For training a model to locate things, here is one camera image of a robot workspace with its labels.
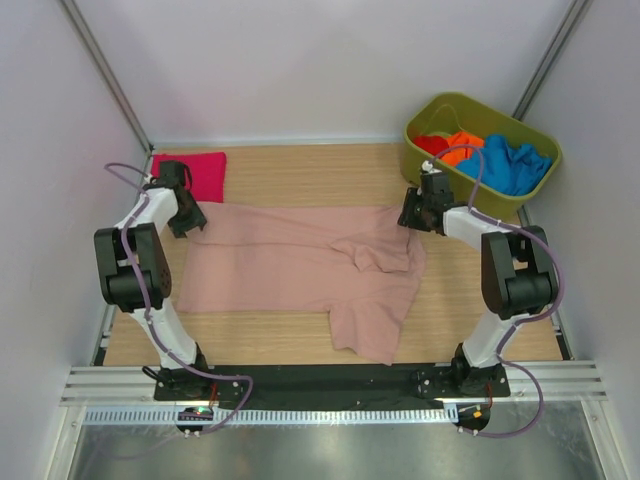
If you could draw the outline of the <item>dusty pink t shirt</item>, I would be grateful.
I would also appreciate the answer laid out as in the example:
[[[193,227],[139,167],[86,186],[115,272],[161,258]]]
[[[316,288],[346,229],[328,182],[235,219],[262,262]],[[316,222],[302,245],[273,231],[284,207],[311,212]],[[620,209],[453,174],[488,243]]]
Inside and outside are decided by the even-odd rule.
[[[201,203],[177,301],[191,314],[325,312],[332,345],[393,364],[426,253],[400,208]]]

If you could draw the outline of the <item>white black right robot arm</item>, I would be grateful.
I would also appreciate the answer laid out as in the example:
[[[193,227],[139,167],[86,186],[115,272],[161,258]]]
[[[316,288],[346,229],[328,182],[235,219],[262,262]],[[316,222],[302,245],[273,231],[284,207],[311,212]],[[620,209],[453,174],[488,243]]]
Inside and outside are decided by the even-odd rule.
[[[560,285],[544,230],[517,227],[457,202],[448,175],[424,170],[407,190],[398,224],[461,240],[480,252],[481,293],[487,311],[458,345],[451,364],[416,372],[425,397],[480,397],[504,375],[503,351],[520,327],[559,297]]]

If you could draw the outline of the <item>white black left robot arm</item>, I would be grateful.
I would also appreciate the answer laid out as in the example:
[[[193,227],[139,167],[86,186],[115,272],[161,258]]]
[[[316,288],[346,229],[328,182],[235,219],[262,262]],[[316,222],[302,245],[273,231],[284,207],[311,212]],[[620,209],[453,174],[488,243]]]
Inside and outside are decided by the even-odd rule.
[[[136,185],[139,199],[125,218],[94,234],[101,292],[109,305],[143,329],[160,358],[160,367],[142,371],[155,381],[159,401],[202,400],[213,381],[197,342],[186,333],[171,302],[172,276],[160,234],[177,239],[207,220],[191,193],[189,167],[170,160]]]

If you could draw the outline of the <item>folded magenta t shirt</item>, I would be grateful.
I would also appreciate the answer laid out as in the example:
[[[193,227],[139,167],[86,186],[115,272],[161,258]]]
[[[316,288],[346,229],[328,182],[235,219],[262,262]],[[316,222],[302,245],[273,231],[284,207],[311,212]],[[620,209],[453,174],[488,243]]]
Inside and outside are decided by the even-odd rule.
[[[158,176],[160,164],[167,161],[178,161],[189,168],[192,182],[188,181],[188,186],[197,202],[224,202],[227,167],[225,153],[155,154],[152,160],[151,174]]]

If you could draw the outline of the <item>red t shirt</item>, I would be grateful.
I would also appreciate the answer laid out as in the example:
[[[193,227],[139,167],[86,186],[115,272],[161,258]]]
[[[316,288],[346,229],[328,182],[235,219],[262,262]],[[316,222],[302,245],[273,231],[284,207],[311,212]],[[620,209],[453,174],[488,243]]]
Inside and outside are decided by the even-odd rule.
[[[449,142],[444,137],[437,135],[419,135],[414,137],[412,142],[433,157],[450,147]]]

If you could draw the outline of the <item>orange t shirt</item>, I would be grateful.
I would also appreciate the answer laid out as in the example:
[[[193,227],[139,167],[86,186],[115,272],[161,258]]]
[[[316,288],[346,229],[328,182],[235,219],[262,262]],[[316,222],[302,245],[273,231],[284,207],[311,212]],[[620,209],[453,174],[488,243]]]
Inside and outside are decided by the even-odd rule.
[[[446,137],[445,141],[449,151],[441,157],[441,161],[452,167],[456,167],[462,161],[469,159],[476,148],[481,148],[485,144],[483,138],[466,131],[458,131]]]

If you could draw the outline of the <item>olive green plastic bin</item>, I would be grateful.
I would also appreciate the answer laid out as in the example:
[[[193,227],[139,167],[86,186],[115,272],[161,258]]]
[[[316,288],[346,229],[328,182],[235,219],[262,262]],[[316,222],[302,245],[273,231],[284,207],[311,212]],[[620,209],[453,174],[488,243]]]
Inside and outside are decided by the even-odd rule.
[[[484,185],[481,180],[473,206],[484,214],[503,221],[512,219],[517,210],[534,197],[562,160],[562,151],[554,138],[471,97],[461,93],[447,92],[434,96],[406,124],[405,147],[400,160],[402,176],[408,182],[419,185],[422,163],[425,160],[431,161],[433,159],[433,156],[413,144],[414,137],[437,135],[446,138],[458,131],[466,131],[484,140],[489,135],[500,134],[506,137],[511,147],[516,148],[522,144],[531,144],[540,155],[548,156],[552,160],[550,169],[537,187],[524,196],[504,195]],[[482,155],[481,148],[475,149],[480,156]],[[476,178],[482,177],[484,159],[482,156],[480,157],[480,173],[476,178],[469,177],[456,167],[442,162],[441,159],[436,161],[436,166],[448,175],[455,200],[466,203],[473,191]]]

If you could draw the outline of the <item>blue t shirt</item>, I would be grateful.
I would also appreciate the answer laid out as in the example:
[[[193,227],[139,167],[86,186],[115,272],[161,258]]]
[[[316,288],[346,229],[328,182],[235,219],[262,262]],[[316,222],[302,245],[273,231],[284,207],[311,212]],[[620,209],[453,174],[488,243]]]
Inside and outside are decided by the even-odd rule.
[[[524,196],[531,193],[552,165],[548,156],[540,155],[531,144],[511,147],[505,136],[489,135],[481,148],[484,159],[482,183],[508,196]],[[475,151],[462,160],[456,168],[476,178],[480,173],[480,157]]]

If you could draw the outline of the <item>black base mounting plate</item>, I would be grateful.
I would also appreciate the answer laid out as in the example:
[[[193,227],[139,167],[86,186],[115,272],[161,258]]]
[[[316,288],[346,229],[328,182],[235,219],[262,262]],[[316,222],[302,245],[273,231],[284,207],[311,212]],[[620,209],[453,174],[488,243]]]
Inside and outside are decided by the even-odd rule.
[[[214,401],[235,408],[253,379],[243,408],[267,411],[393,411],[439,407],[454,398],[507,398],[505,369],[399,363],[328,365],[226,365],[212,369],[229,381],[204,379],[182,369],[142,372],[156,382],[157,401]]]

